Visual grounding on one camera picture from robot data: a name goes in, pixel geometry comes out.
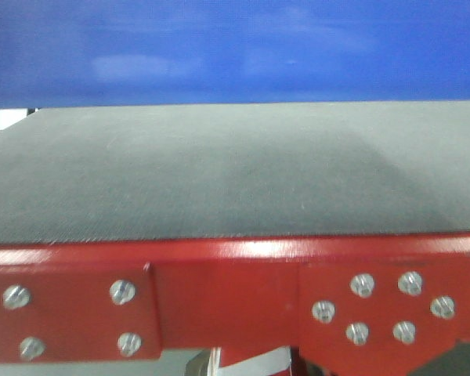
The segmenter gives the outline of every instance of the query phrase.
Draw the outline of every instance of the screw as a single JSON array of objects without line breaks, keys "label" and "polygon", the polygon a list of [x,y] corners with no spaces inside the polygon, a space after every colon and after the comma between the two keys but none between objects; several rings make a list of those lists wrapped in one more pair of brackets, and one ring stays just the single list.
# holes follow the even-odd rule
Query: screw
[{"label": "screw", "polygon": [[124,333],[119,337],[117,347],[122,356],[133,356],[141,347],[141,337],[136,333]]},{"label": "screw", "polygon": [[110,295],[113,303],[121,306],[134,298],[136,287],[128,280],[117,280],[110,287]]},{"label": "screw", "polygon": [[19,284],[14,284],[3,293],[3,306],[7,309],[17,309],[24,307],[31,300],[29,290]]},{"label": "screw", "polygon": [[449,320],[454,317],[454,300],[449,296],[440,296],[434,299],[430,305],[430,310],[441,319]]},{"label": "screw", "polygon": [[407,272],[399,278],[399,290],[404,294],[417,296],[421,294],[423,278],[417,272]]},{"label": "screw", "polygon": [[416,327],[410,321],[401,321],[393,327],[393,336],[405,345],[416,339]]},{"label": "screw", "polygon": [[28,337],[21,342],[19,351],[21,359],[29,362],[43,354],[45,345],[38,338]]},{"label": "screw", "polygon": [[335,312],[336,308],[334,307],[334,304],[327,300],[317,302],[312,307],[313,317],[324,324],[329,324],[332,321]]},{"label": "screw", "polygon": [[361,298],[369,298],[374,290],[374,278],[367,273],[354,276],[350,282],[350,288]]},{"label": "screw", "polygon": [[346,328],[346,337],[357,346],[362,346],[367,343],[369,337],[369,327],[364,323],[350,324]]}]

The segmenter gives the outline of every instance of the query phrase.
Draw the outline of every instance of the bolt head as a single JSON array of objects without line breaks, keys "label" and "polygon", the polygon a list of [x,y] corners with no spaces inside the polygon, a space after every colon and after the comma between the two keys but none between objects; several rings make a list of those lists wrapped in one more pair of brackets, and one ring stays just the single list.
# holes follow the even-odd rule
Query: bolt head
[{"label": "bolt head", "polygon": [[334,304],[327,300],[316,302],[312,307],[313,317],[324,324],[329,324],[332,321],[335,312]]},{"label": "bolt head", "polygon": [[20,357],[27,362],[39,357],[45,351],[45,344],[35,337],[25,338],[19,345]]},{"label": "bolt head", "polygon": [[416,339],[416,327],[410,321],[401,321],[393,327],[393,336],[405,345],[410,345]]},{"label": "bolt head", "polygon": [[407,272],[399,278],[399,290],[404,294],[418,296],[423,287],[423,278],[418,272]]},{"label": "bolt head", "polygon": [[430,305],[433,315],[445,320],[450,320],[455,315],[454,300],[450,296],[440,296]]},{"label": "bolt head", "polygon": [[361,298],[369,298],[374,290],[374,278],[367,273],[354,276],[350,282],[350,288],[355,295],[359,295]]},{"label": "bolt head", "polygon": [[141,347],[141,337],[136,333],[124,333],[118,338],[117,347],[125,357],[133,356]]},{"label": "bolt head", "polygon": [[136,286],[128,280],[117,280],[110,287],[110,296],[113,303],[121,306],[134,299]]},{"label": "bolt head", "polygon": [[31,300],[29,290],[19,284],[14,284],[4,291],[3,306],[7,309],[18,309],[26,306]]},{"label": "bolt head", "polygon": [[369,327],[365,323],[353,323],[346,328],[346,337],[353,344],[363,346],[369,337]]}]

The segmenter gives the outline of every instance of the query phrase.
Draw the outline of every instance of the blue backdrop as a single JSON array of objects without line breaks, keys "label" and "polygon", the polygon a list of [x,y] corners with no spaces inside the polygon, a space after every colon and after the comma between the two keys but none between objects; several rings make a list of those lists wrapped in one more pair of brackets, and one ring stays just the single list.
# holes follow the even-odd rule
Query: blue backdrop
[{"label": "blue backdrop", "polygon": [[470,99],[470,0],[0,0],[0,107]]}]

